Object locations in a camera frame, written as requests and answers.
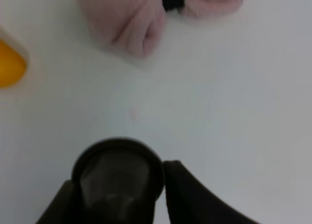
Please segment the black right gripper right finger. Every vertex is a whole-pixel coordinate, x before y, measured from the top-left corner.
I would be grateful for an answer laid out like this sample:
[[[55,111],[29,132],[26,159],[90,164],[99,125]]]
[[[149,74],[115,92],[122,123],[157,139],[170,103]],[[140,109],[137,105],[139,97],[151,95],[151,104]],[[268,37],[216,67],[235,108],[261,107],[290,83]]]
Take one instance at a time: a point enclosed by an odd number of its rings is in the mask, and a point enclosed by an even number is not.
[[[170,223],[255,223],[216,197],[180,161],[165,161],[163,165]]]

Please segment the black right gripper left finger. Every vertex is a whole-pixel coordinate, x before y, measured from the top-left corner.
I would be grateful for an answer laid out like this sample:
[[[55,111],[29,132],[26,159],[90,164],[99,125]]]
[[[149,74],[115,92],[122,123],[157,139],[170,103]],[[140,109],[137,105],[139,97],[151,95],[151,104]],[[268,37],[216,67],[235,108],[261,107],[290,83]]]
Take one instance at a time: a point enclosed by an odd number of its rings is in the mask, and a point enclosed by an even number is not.
[[[67,180],[36,224],[81,224],[82,216],[80,189],[71,180]]]

